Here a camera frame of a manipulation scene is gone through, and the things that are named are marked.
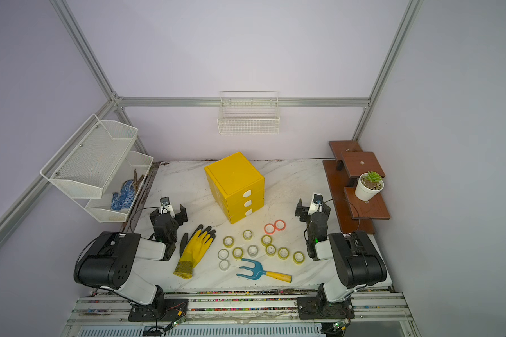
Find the red tape roll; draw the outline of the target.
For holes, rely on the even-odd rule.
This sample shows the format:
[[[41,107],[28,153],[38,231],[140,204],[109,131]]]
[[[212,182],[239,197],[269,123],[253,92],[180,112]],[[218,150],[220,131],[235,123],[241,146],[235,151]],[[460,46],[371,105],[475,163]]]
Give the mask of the red tape roll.
[[[275,226],[271,223],[267,223],[265,224],[264,226],[264,232],[267,234],[267,235],[272,235],[275,233]]]
[[[283,230],[286,229],[286,222],[284,220],[281,220],[281,219],[276,220],[274,222],[274,227],[278,231],[283,231]]]

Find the yellow drawer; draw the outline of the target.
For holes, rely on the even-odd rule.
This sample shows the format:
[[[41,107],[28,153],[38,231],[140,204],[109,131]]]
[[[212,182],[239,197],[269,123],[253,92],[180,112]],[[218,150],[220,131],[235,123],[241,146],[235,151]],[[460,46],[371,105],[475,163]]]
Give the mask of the yellow drawer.
[[[237,204],[229,208],[228,220],[230,224],[239,222],[240,220],[252,215],[254,212],[260,210],[264,206],[263,203],[251,204],[250,206],[243,206]]]
[[[256,200],[264,198],[264,184],[263,182],[251,184],[247,187],[239,189],[239,191],[227,196],[227,204],[237,204],[239,202],[246,202],[247,200]]]
[[[247,211],[251,210],[256,212],[264,206],[264,195],[250,195],[247,198],[236,200],[228,206],[228,212],[231,216],[235,214],[244,215]]]

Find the yellow top drawer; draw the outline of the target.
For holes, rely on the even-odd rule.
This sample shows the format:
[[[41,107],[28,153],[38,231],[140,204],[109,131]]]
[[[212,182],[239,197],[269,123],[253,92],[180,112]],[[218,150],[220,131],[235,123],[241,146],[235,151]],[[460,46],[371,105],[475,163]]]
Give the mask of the yellow top drawer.
[[[247,200],[256,200],[264,198],[264,184],[263,182],[251,184],[247,187],[239,189],[239,191],[227,196],[227,204],[237,204],[239,202],[246,202]]]

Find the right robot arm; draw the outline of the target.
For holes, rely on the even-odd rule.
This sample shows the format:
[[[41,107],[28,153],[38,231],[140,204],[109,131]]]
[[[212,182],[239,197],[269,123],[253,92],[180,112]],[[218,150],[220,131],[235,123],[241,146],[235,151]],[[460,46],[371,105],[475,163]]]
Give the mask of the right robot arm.
[[[336,270],[330,281],[319,286],[318,306],[344,303],[354,292],[384,282],[388,277],[385,262],[366,232],[327,232],[330,212],[322,195],[314,195],[309,206],[299,201],[295,209],[295,216],[306,223],[304,239],[308,257],[314,261],[331,260]]]

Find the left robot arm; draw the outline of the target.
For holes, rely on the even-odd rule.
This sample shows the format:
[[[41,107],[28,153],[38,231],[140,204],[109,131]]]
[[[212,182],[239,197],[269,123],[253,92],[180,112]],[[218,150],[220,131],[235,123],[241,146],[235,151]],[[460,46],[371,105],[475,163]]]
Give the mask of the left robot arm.
[[[137,259],[168,261],[176,250],[178,228],[187,220],[184,206],[176,213],[167,204],[150,214],[154,233],[149,239],[139,233],[101,233],[77,259],[74,280],[84,286],[115,292],[138,306],[162,307],[161,287],[136,274],[133,265]]]

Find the clear tape roll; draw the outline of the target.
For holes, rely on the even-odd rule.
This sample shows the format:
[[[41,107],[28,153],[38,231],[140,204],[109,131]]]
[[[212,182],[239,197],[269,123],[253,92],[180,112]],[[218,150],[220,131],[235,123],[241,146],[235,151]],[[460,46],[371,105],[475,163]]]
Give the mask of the clear tape roll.
[[[227,271],[230,268],[230,263],[228,260],[221,260],[219,262],[219,269],[221,271]]]
[[[247,247],[247,254],[249,257],[256,257],[259,254],[259,248],[256,245],[250,245]]]
[[[220,249],[217,256],[219,260],[225,261],[229,258],[229,251],[227,249]]]

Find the yellow bottom drawer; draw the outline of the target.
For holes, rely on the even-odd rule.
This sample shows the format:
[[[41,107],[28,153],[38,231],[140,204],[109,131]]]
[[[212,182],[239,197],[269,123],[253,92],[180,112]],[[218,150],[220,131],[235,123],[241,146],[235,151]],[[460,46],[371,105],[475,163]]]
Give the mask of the yellow bottom drawer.
[[[250,206],[243,206],[237,204],[229,208],[228,220],[230,224],[239,222],[240,220],[252,215],[254,212],[260,210],[264,206],[263,203],[251,204]]]

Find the yellow drawer cabinet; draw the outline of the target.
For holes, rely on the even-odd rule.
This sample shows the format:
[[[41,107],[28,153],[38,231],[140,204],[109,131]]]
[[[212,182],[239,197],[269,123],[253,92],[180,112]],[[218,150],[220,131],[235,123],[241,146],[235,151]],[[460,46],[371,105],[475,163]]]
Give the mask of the yellow drawer cabinet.
[[[263,182],[265,178],[241,153],[237,152],[205,167],[205,174],[212,195],[228,219],[227,196],[251,184]]]

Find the yellow black work glove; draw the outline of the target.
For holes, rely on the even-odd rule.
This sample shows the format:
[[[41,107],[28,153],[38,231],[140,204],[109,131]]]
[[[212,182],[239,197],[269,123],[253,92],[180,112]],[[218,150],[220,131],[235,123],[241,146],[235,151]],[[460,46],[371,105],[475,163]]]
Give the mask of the yellow black work glove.
[[[215,229],[211,226],[199,225],[189,239],[173,274],[183,279],[191,279],[194,268],[211,247],[215,237]]]

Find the brown wooden step shelf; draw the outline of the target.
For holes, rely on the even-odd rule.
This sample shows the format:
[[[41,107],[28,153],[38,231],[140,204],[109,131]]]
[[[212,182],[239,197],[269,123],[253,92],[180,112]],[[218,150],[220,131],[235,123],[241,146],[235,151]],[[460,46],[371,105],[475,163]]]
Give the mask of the brown wooden step shelf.
[[[362,150],[355,140],[331,140],[328,144],[334,158],[323,160],[323,165],[340,230],[375,234],[373,221],[391,218],[385,201],[380,193],[368,201],[360,200],[356,191],[361,174],[374,171],[385,177],[377,157],[373,152]]]

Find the blue garden fork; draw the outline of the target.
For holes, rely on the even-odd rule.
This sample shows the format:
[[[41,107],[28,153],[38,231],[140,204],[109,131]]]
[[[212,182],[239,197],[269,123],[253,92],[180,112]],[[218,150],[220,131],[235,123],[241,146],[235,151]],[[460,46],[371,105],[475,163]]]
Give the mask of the blue garden fork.
[[[245,265],[240,266],[241,270],[250,271],[251,274],[245,275],[245,274],[238,273],[237,274],[238,277],[242,277],[245,279],[251,279],[251,280],[258,280],[262,276],[267,276],[267,277],[277,279],[279,281],[283,281],[283,282],[287,282],[287,283],[292,282],[291,275],[287,275],[287,274],[280,273],[280,272],[266,271],[259,261],[251,260],[248,258],[242,258],[241,261],[246,262],[246,263],[251,263],[251,264],[253,264],[253,266],[252,267],[247,267]]]

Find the white mesh two-tier rack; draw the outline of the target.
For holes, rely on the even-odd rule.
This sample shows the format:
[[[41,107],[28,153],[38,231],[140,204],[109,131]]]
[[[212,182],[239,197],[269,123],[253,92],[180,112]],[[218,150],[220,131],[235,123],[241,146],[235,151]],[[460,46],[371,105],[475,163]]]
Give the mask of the white mesh two-tier rack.
[[[40,170],[43,178],[99,223],[125,222],[141,193],[153,158],[134,150],[138,129],[91,115]],[[136,188],[129,209],[110,208],[125,181]]]

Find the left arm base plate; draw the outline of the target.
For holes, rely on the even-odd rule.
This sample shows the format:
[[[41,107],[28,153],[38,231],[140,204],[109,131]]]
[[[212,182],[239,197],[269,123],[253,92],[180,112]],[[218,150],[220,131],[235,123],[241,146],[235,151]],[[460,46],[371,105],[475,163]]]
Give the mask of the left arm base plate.
[[[129,322],[174,322],[186,314],[188,299],[165,299],[159,304],[140,306],[132,304]]]

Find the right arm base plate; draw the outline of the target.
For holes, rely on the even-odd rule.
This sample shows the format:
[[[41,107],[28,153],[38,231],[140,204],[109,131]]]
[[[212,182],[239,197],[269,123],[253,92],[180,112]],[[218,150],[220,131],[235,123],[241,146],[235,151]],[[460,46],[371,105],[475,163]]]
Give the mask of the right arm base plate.
[[[349,301],[324,303],[316,297],[299,297],[297,298],[297,308],[301,320],[342,320],[355,317],[354,309]]]

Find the aluminium frame rail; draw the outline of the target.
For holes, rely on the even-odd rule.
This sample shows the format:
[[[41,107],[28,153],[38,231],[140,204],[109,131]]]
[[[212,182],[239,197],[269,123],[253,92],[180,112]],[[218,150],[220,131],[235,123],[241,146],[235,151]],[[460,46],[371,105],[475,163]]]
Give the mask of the aluminium frame rail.
[[[121,107],[218,107],[223,103],[278,105],[279,107],[329,107],[329,108],[366,108],[369,98],[146,98],[122,97],[115,100]]]

